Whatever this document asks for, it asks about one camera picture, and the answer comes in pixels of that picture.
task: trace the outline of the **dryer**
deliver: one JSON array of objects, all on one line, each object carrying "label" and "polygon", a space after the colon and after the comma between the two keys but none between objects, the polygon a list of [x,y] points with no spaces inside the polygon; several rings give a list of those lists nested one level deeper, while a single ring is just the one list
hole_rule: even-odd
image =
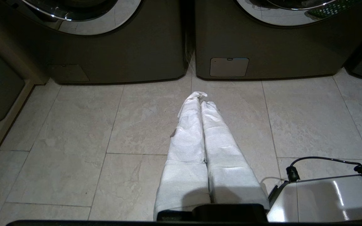
[{"label": "dryer", "polygon": [[336,73],[362,42],[362,0],[195,0],[197,76]]},{"label": "dryer", "polygon": [[184,74],[180,1],[0,0],[0,18],[58,83]]}]

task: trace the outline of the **cord plug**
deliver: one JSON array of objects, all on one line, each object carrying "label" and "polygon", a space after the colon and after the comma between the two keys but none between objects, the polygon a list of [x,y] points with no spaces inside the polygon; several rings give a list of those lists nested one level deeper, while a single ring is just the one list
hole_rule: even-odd
[{"label": "cord plug", "polygon": [[297,172],[297,169],[294,166],[287,167],[286,171],[289,182],[296,182],[297,180],[300,180],[299,173]]}]

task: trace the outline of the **white towel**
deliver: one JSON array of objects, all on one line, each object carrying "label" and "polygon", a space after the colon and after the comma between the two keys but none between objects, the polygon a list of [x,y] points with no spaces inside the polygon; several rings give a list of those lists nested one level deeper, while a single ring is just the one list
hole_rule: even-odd
[{"label": "white towel", "polygon": [[200,99],[192,93],[178,113],[161,181],[157,189],[154,219],[162,210],[191,211],[210,203]]},{"label": "white towel", "polygon": [[232,204],[259,203],[269,209],[266,194],[216,105],[203,101],[201,110],[212,201]]}]

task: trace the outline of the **power cord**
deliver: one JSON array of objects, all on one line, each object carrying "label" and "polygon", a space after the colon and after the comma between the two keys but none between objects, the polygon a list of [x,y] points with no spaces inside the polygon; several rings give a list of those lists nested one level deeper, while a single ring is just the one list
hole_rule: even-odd
[{"label": "power cord", "polygon": [[330,160],[330,161],[335,161],[335,162],[339,162],[339,163],[346,163],[346,164],[356,165],[354,167],[354,170],[356,172],[358,172],[359,174],[361,174],[361,176],[362,176],[362,164],[361,163],[349,162],[349,161],[345,161],[345,160],[332,159],[332,158],[326,158],[326,157],[309,156],[309,157],[303,157],[303,158],[299,158],[299,159],[294,160],[290,164],[290,166],[286,168],[287,177],[288,177],[289,182],[296,182],[296,181],[300,180],[299,173],[297,172],[297,169],[293,165],[295,163],[297,163],[298,161],[301,161],[301,160],[304,160],[304,159],[324,159],[324,160]]}]

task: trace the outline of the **front-load washer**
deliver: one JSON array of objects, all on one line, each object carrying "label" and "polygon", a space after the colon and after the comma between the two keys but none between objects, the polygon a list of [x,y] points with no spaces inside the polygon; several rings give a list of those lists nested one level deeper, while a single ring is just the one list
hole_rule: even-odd
[{"label": "front-load washer", "polygon": [[195,0],[197,76],[336,73],[362,42],[362,0]]},{"label": "front-load washer", "polygon": [[178,0],[0,0],[0,19],[58,83],[185,73]]}]

